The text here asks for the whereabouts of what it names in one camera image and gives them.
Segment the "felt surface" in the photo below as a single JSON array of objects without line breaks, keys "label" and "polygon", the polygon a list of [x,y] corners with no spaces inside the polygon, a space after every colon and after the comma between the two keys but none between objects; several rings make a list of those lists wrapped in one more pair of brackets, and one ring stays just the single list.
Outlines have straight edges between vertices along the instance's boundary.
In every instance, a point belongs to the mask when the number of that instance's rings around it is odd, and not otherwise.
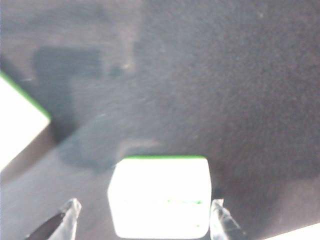
[{"label": "felt surface", "polygon": [[1,10],[1,68],[53,122],[52,147],[37,143],[45,154],[2,176],[3,239],[73,197],[78,240],[117,239],[106,192],[127,155],[207,157],[254,239],[320,222],[320,1],[2,0]]}]

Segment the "dark gray background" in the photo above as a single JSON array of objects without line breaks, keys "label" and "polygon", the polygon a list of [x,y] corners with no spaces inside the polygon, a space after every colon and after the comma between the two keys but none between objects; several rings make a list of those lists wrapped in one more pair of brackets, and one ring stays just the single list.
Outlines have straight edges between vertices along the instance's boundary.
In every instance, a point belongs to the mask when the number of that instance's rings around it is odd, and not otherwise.
[{"label": "dark gray background", "polygon": [[320,222],[320,1],[2,0],[1,18],[1,68],[53,117],[2,174],[2,239],[71,197],[78,240],[117,239],[106,190],[131,154],[206,156],[254,239]]}]

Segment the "green edge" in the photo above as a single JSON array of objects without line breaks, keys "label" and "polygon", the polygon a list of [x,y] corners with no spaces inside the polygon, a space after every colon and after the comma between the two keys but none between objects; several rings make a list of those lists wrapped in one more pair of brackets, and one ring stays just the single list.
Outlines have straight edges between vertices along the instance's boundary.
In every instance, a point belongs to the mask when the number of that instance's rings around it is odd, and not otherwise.
[{"label": "green edge", "polygon": [[3,78],[11,87],[13,87],[20,95],[22,95],[29,103],[37,108],[43,115],[51,120],[50,114],[45,110],[35,99],[33,99],[28,93],[26,93],[18,84],[16,84],[8,75],[3,71],[0,71],[0,76]]},{"label": "green edge", "polygon": [[133,155],[126,156],[125,159],[206,159],[200,155]]}]

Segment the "glowing white block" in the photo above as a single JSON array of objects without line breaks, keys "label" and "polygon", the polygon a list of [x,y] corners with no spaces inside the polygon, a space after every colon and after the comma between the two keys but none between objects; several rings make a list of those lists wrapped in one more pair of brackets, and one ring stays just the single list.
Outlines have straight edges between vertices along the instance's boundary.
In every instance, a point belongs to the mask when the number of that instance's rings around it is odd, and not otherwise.
[{"label": "glowing white block", "polygon": [[49,114],[0,72],[0,171],[50,122]]},{"label": "glowing white block", "polygon": [[107,196],[121,238],[197,239],[208,231],[211,180],[202,156],[126,157]]},{"label": "glowing white block", "polygon": [[289,231],[274,237],[267,238],[266,240],[316,240],[319,239],[320,223],[299,228],[297,230]]}]

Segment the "gray fabric surface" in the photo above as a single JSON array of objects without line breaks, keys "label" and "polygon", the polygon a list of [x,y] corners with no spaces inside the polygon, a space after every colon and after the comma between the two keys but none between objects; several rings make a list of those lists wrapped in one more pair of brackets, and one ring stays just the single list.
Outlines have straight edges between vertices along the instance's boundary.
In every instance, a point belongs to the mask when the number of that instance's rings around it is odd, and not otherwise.
[{"label": "gray fabric surface", "polygon": [[52,114],[55,145],[2,184],[2,239],[22,239],[73,197],[76,239],[117,239],[106,191],[132,154],[206,156],[254,239],[320,222],[320,1],[1,10],[1,68]]}]

